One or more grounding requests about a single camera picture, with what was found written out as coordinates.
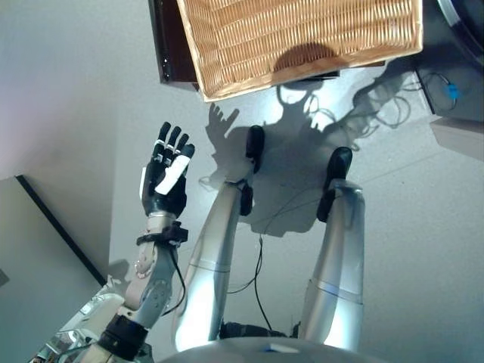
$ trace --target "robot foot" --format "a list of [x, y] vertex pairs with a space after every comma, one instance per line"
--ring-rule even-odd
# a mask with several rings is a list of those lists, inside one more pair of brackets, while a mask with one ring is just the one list
[[331, 154], [329, 163], [327, 164], [326, 180], [323, 186], [323, 196], [319, 201], [318, 211], [316, 216], [321, 222], [326, 222], [330, 214], [331, 206], [334, 201], [334, 191], [329, 191], [329, 187], [333, 179], [346, 179], [353, 153], [348, 147], [338, 147]]

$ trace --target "robot finger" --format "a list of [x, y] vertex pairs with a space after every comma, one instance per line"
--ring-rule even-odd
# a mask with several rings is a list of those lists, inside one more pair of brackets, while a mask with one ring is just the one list
[[163, 152], [163, 160], [162, 162], [166, 166], [170, 166], [173, 160], [173, 151], [175, 150], [175, 143], [176, 139], [180, 135], [180, 132], [182, 132], [182, 129], [180, 129], [178, 126], [176, 126], [172, 134], [169, 136], [168, 143], [165, 145], [165, 151]]
[[183, 134], [178, 140], [178, 145], [176, 145], [175, 154], [179, 155], [182, 152], [183, 147], [187, 143], [190, 137], [187, 134]]
[[163, 126], [161, 126], [160, 133], [158, 134], [158, 139], [154, 142], [153, 153], [151, 155], [151, 158], [153, 160], [161, 162], [166, 135], [168, 135], [168, 131], [171, 129], [171, 127], [172, 126], [169, 123], [164, 123]]

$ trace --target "wire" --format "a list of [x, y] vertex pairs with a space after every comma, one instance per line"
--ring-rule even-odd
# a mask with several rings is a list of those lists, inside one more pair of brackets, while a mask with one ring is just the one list
[[260, 302], [260, 298], [259, 298], [259, 291], [257, 290], [257, 276], [258, 276], [258, 271], [257, 271], [257, 268], [259, 269], [259, 272], [260, 272], [260, 269], [262, 268], [262, 235], [260, 234], [259, 235], [259, 244], [260, 244], [260, 264], [259, 264], [259, 261], [257, 262], [257, 266], [256, 266], [256, 275], [254, 276], [254, 291], [256, 292], [256, 299], [257, 299], [257, 305], [259, 305], [259, 309], [260, 309], [260, 312], [262, 313], [262, 316], [264, 317], [264, 320], [265, 320], [265, 323], [267, 324], [269, 330], [272, 330], [272, 326], [271, 326], [271, 323], [269, 323], [269, 320], [267, 319], [267, 315], [265, 314], [265, 311], [264, 311], [264, 308], [262, 307], [262, 304]]
[[176, 273], [180, 278], [181, 288], [183, 290], [183, 293], [181, 295], [181, 299], [176, 303], [176, 305], [173, 306], [171, 309], [166, 310], [161, 316], [168, 315], [170, 312], [176, 310], [182, 304], [183, 300], [185, 299], [185, 295], [187, 293], [187, 287], [185, 286], [185, 281], [183, 280], [182, 273], [180, 272], [180, 268], [178, 267], [178, 263], [176, 262], [175, 254], [173, 253], [173, 248], [169, 249], [169, 255], [172, 258], [173, 265], [175, 265]]
[[314, 189], [314, 188], [306, 188], [306, 189], [303, 189], [302, 191], [296, 193], [296, 195], [294, 195], [293, 197], [291, 197], [281, 208], [279, 208], [279, 210], [271, 217], [271, 219], [269, 220], [268, 224], [265, 226], [264, 228], [264, 231], [259, 234], [259, 257], [257, 258], [257, 263], [256, 263], [256, 272], [254, 274], [254, 277], [251, 278], [248, 282], [246, 282], [240, 289], [238, 290], [235, 290], [235, 291], [228, 291], [227, 293], [239, 293], [245, 289], [247, 289], [252, 283], [254, 283], [254, 292], [256, 293], [256, 300], [257, 300], [257, 305], [259, 306], [259, 309], [260, 309], [260, 312], [262, 313], [262, 316], [265, 320], [265, 323], [267, 324], [269, 330], [272, 330], [272, 326], [271, 326], [271, 323], [269, 322], [269, 319], [267, 318], [267, 315], [265, 314], [265, 311], [264, 311], [264, 308], [262, 307], [262, 303], [260, 301], [260, 297], [259, 297], [259, 290], [257, 289], [257, 277], [259, 276], [260, 274], [260, 271], [262, 269], [262, 260], [263, 260], [263, 256], [262, 256], [262, 251], [263, 251], [263, 247], [264, 247], [264, 240], [262, 239], [262, 235], [263, 234], [266, 234], [267, 233], [267, 230], [269, 228], [269, 226], [273, 223], [273, 221], [279, 217], [280, 214], [282, 214], [282, 212], [284, 211], [284, 209], [293, 201], [295, 200], [297, 197], [299, 197], [301, 194], [307, 192], [307, 191], [310, 191], [311, 189]]

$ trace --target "white finger pad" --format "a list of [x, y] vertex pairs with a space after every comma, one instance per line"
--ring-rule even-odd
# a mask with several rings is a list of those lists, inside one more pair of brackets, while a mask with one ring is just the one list
[[167, 195], [180, 179], [180, 176], [182, 176], [189, 162], [190, 158], [185, 155], [177, 157], [173, 164], [165, 169], [165, 178], [154, 188], [154, 190], [158, 194]]

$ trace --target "grey floor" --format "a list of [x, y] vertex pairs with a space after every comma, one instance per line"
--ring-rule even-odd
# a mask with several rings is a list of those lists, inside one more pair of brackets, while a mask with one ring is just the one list
[[[253, 214], [238, 226], [231, 287], [251, 279], [264, 232], [262, 303], [274, 329], [289, 332], [298, 322], [324, 234], [315, 209], [325, 163], [347, 145], [355, 150], [349, 178], [364, 188], [367, 205], [361, 350], [395, 362], [482, 360], [484, 164], [436, 143], [405, 62], [345, 70], [302, 91], [270, 88], [221, 101], [225, 118], [238, 110], [225, 129], [196, 92], [158, 83], [145, 2], [7, 2], [5, 9], [0, 29], [15, 36], [5, 43], [4, 66], [23, 80], [18, 95], [8, 93], [6, 114], [37, 131], [27, 133], [28, 145], [48, 132], [48, 147], [28, 149], [14, 172], [26, 173], [100, 270], [136, 255], [145, 223], [140, 171], [164, 121], [197, 147], [180, 218], [190, 230], [182, 269], [221, 177], [243, 156], [247, 127], [265, 125], [268, 146]], [[28, 64], [20, 62], [23, 49], [37, 50]], [[25, 101], [26, 90], [35, 102]], [[29, 107], [20, 112], [16, 102]], [[39, 118], [47, 120], [42, 127]], [[252, 288], [229, 296], [225, 319], [264, 324]], [[175, 352], [170, 325], [170, 317], [160, 319], [150, 332], [157, 359]]]

